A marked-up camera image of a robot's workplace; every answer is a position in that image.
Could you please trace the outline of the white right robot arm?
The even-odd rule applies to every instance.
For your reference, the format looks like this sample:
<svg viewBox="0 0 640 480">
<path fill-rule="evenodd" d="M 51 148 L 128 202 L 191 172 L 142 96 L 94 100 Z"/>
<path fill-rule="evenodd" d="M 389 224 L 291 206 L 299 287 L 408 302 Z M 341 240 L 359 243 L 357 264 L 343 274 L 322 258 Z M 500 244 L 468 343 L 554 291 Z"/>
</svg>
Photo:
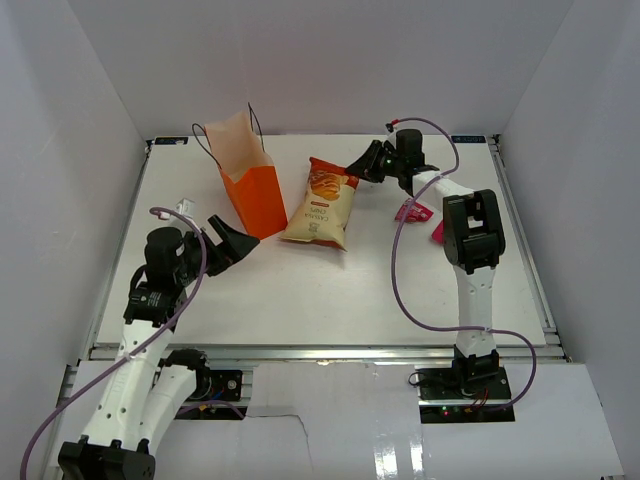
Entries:
<svg viewBox="0 0 640 480">
<path fill-rule="evenodd" d="M 372 142 L 347 172 L 370 183 L 394 178 L 411 197 L 432 194 L 432 204 L 442 215 L 444 253 L 458 289 L 454 358 L 445 384 L 472 399 L 500 368 L 492 333 L 492 287 L 506 241 L 497 197 L 490 189 L 462 186 L 427 164 L 419 130 L 398 130 L 392 123 L 387 129 L 387 139 Z"/>
</svg>

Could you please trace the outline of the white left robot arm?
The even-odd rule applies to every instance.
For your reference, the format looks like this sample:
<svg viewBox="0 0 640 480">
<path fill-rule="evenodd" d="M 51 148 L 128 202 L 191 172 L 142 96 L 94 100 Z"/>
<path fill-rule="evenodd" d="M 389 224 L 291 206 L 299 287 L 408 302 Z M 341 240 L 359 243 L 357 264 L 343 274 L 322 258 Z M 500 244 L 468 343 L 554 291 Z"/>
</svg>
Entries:
<svg viewBox="0 0 640 480">
<path fill-rule="evenodd" d="M 151 479 L 155 452 L 176 416 L 218 406 L 237 409 L 237 394 L 226 377 L 208 367 L 203 352 L 162 353 L 204 278 L 225 272 L 262 239 L 285 228 L 277 176 L 273 167 L 267 171 L 248 193 L 223 178 L 244 229 L 237 231 L 213 215 L 208 223 L 218 242 L 190 219 L 187 202 L 173 210 L 152 208 L 153 215 L 174 217 L 186 228 L 160 227 L 146 237 L 144 262 L 129 284 L 119 353 L 100 377 L 105 390 L 79 439 L 60 447 L 64 478 Z"/>
</svg>

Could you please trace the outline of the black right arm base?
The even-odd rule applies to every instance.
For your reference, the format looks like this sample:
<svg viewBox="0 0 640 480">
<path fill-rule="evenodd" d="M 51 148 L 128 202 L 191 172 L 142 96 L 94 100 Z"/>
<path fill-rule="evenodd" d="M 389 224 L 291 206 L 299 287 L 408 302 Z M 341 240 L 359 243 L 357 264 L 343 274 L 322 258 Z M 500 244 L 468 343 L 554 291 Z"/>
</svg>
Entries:
<svg viewBox="0 0 640 480">
<path fill-rule="evenodd" d="M 425 368 L 412 372 L 407 383 L 417 390 L 423 425 L 512 423 L 514 408 L 501 405 L 511 400 L 511 389 L 503 367 L 493 378 L 463 386 L 452 368 Z"/>
</svg>

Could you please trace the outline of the pink mint candy packet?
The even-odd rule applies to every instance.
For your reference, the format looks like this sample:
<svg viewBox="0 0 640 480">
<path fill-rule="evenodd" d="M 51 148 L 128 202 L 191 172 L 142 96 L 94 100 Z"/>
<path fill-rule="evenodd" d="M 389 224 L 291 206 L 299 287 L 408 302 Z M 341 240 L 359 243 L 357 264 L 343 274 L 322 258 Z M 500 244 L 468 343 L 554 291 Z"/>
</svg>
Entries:
<svg viewBox="0 0 640 480">
<path fill-rule="evenodd" d="M 440 221 L 431 234 L 431 239 L 438 245 L 444 244 L 444 222 Z"/>
</svg>

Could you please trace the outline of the orange cassava chips bag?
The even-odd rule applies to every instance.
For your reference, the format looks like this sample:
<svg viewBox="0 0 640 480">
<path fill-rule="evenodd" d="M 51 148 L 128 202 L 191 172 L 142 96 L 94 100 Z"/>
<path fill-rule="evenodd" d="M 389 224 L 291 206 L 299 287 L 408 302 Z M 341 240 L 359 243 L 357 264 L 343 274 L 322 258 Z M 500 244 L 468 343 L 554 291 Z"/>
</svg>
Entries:
<svg viewBox="0 0 640 480">
<path fill-rule="evenodd" d="M 345 167 L 311 157 L 303 201 L 280 239 L 345 250 L 358 184 L 359 178 L 348 174 Z"/>
</svg>

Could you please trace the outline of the orange paper bag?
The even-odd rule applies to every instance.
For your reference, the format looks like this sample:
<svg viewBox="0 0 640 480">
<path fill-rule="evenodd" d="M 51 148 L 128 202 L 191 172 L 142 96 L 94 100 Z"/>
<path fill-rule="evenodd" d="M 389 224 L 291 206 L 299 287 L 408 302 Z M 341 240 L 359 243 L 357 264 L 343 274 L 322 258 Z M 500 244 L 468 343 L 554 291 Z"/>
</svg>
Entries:
<svg viewBox="0 0 640 480">
<path fill-rule="evenodd" d="M 287 214 L 276 167 L 264 144 L 260 121 L 251 106 L 232 117 L 191 125 L 200 147 L 218 172 L 246 232 L 266 239 L 283 231 Z"/>
</svg>

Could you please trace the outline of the aluminium table edge rail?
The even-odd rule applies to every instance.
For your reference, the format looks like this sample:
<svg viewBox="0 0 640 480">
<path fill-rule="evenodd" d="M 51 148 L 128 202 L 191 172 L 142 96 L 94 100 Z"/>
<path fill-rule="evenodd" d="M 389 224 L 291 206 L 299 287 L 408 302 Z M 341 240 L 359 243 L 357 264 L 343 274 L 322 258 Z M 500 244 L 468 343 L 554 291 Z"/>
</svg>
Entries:
<svg viewBox="0 0 640 480">
<path fill-rule="evenodd" d="M 498 350 L 506 361 L 559 360 L 564 353 L 525 240 L 499 152 L 499 139 L 429 136 L 430 163 L 447 168 L 461 156 L 454 179 L 495 191 L 507 250 L 494 283 Z M 231 226 L 239 220 L 213 161 L 186 137 L 154 141 L 147 155 L 108 294 L 94 321 L 83 361 L 109 364 L 117 351 L 126 290 L 142 262 L 146 234 L 157 226 L 155 205 L 196 204 Z M 364 361 L 448 364 L 452 358 L 457 289 L 434 223 L 399 227 L 405 195 L 393 181 L 362 183 L 345 250 L 270 237 L 239 265 L 207 280 L 178 323 L 173 346 L 205 351 L 217 368 L 250 371 L 264 361 Z"/>
</svg>

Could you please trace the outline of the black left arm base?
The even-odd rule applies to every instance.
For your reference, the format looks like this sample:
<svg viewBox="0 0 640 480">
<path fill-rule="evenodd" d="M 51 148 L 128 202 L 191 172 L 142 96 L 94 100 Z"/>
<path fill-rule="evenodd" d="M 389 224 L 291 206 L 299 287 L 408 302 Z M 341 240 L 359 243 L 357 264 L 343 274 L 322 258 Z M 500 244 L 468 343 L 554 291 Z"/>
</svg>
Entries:
<svg viewBox="0 0 640 480">
<path fill-rule="evenodd" d="M 241 370 L 212 369 L 203 351 L 181 349 L 172 351 L 166 359 L 161 359 L 160 368 L 172 365 L 186 366 L 196 375 L 196 389 L 188 401 L 223 400 L 235 402 L 241 399 L 243 377 Z"/>
</svg>

